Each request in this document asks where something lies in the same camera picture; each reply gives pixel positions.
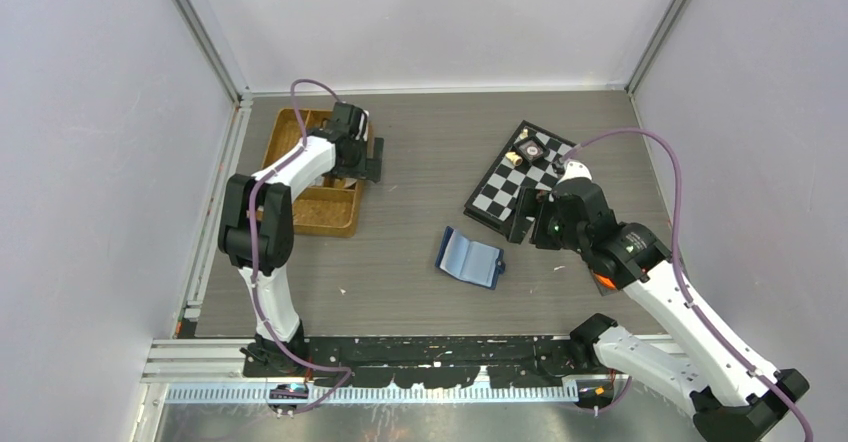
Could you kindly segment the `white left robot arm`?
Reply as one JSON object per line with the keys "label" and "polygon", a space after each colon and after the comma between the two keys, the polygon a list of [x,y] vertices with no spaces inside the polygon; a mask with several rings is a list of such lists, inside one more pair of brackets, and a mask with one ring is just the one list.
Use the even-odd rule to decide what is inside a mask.
{"label": "white left robot arm", "polygon": [[228,179],[218,233],[218,248],[244,279],[256,317],[246,353],[284,376],[309,364],[287,277],[294,204],[321,176],[378,182],[382,171],[383,141],[373,136],[367,110],[337,102],[318,125],[299,118],[297,126],[287,153],[258,172]]}

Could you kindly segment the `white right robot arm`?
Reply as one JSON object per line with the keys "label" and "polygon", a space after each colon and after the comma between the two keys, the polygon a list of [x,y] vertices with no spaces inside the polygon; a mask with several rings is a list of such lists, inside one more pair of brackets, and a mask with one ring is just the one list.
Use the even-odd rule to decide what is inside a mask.
{"label": "white right robot arm", "polygon": [[616,219],[587,177],[553,190],[520,190],[515,223],[540,249],[576,252],[607,288],[644,308],[683,350],[674,357],[637,341],[609,316],[573,329],[574,365],[624,372],[673,402],[706,441],[760,441],[809,391],[796,369],[778,369],[741,340],[682,274],[670,249],[646,226]]}

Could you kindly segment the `blue card holder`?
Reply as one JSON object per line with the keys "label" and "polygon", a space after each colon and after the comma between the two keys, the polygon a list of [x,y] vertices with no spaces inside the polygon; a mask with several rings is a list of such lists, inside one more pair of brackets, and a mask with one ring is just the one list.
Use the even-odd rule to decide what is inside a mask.
{"label": "blue card holder", "polygon": [[474,241],[446,226],[434,266],[450,277],[487,290],[495,290],[505,272],[504,250]]}

